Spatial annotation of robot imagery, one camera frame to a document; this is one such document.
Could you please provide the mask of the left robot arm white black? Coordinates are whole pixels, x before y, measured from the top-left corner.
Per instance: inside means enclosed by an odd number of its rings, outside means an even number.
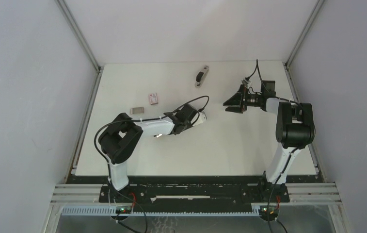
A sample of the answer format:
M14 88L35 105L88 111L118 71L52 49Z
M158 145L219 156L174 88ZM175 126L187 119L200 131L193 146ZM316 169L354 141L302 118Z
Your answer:
M128 199L127 160L141 138L178 135L206 120L203 108L196 109L186 103L157 118L132 119L128 114L120 113L112 122L102 126L94 136L94 147L107 163L111 197L117 202Z

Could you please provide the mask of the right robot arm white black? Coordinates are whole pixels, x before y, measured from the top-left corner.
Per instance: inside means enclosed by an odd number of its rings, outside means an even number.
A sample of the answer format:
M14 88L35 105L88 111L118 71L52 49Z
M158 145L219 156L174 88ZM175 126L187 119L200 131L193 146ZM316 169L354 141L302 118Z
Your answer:
M275 81L262 81L259 92L250 92L246 80L238 91L223 103L225 111L242 114L248 107L276 115L275 138L278 142L275 155L264 171L266 184L258 188L258 197L270 202L277 196L274 185L286 182L292 162L315 138L316 129L310 103L298 103L280 98L275 92Z

